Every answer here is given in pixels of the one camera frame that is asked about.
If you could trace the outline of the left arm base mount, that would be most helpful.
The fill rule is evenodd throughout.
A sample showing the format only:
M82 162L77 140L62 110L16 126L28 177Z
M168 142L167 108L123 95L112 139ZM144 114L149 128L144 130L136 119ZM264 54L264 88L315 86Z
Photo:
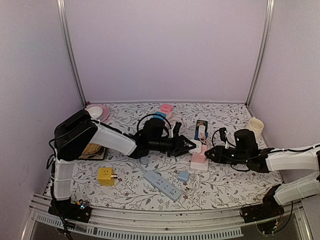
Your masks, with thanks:
M62 219L73 220L82 223L88 223L91 217L92 208L87 200L78 200L72 202L71 198L67 200L57 200L54 196L54 187L50 187L51 202L48 213Z

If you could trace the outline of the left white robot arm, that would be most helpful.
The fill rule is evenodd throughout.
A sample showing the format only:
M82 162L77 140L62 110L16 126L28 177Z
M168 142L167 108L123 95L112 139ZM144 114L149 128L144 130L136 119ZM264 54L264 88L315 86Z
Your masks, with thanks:
M63 216L74 213L74 205L69 202L72 172L75 161L88 144L97 144L117 151L132 159L140 159L151 151L179 157L195 149L197 145L180 134L181 123L171 125L162 115L151 113L143 117L143 127L136 127L135 134L127 134L119 129L91 118L87 110L80 110L58 125L54 138L49 141L53 150L52 198L55 209Z

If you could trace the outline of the white power strip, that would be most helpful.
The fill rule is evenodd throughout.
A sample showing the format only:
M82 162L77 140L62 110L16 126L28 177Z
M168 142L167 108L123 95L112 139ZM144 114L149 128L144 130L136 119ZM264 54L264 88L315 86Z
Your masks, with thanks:
M194 142L196 144L196 148L189 151L191 153L191 156L192 156L192 154L199 154L202 151L202 145L204 145L199 140L195 140L195 138L194 138L194 140L192 140L192 142ZM200 171L202 173L206 173L208 171L208 166L209 166L209 161L207 160L207 158L204 163L190 162L190 169L193 171Z

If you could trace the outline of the light blue power strip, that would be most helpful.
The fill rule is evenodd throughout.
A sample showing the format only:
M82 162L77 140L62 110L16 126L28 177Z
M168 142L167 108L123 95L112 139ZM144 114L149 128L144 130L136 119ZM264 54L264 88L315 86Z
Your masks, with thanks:
M162 194L173 201L177 201L180 196L182 195L182 191L177 187L173 186L167 180L165 180L161 175L158 173L148 170L144 174L144 179L150 183L153 187L159 190Z

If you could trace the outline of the white charger with cable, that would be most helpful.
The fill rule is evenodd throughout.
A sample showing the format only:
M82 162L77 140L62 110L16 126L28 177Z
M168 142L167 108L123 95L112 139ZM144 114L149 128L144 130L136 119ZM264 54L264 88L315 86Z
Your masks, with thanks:
M201 128L198 128L198 139L203 145L208 144L208 133Z

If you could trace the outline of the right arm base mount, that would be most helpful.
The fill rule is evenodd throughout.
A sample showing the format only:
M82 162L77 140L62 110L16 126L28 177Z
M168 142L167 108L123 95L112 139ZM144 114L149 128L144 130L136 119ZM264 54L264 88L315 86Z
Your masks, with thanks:
M245 223L280 217L285 213L282 205L279 205L274 198L276 190L280 186L280 184L277 184L271 187L262 198L262 203L255 205L246 204L240 208L239 214Z

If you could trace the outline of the light blue plug adapter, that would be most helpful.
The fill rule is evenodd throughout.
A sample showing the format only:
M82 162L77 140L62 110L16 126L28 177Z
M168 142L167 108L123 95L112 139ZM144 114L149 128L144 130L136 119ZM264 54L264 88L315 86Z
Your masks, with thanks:
M186 172L186 171L180 171L178 176L177 176L177 179L183 183L186 183L188 180L189 180L189 177L190 177L190 173L189 172Z

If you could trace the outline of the yellow cube socket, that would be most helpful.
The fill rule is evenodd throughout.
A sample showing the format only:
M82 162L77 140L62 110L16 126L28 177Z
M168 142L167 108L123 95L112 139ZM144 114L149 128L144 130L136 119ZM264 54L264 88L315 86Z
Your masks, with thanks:
M98 170L97 180L101 186L114 186L117 178L118 174L112 167L101 167Z

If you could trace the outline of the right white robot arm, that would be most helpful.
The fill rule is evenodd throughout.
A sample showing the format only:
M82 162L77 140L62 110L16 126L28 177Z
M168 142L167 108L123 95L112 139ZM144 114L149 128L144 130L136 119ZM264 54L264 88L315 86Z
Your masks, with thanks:
M284 205L320 193L320 145L318 143L296 148L258 147L253 131L240 129L234 133L235 146L215 145L204 154L214 163L244 165L257 173L287 174L284 183L265 195L259 206L262 218L269 218Z

